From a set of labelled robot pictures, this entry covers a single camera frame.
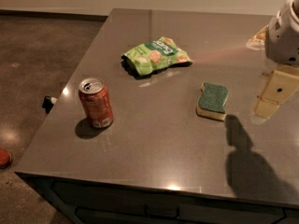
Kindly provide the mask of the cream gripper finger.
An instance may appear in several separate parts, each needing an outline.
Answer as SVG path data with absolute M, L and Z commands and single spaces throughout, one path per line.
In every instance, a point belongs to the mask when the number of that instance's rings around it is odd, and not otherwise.
M 268 26 L 265 25 L 265 27 L 262 28 L 256 35 L 249 39 L 246 43 L 246 47 L 253 50 L 264 50 L 267 31 Z
M 299 68 L 281 65 L 269 75 L 253 113 L 263 119 L 271 118 L 299 90 Z

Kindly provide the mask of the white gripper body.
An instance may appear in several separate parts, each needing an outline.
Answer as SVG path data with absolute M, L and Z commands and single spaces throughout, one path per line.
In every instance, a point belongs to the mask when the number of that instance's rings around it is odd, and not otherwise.
M 299 0 L 287 0 L 269 22 L 265 53 L 276 63 L 299 65 Z

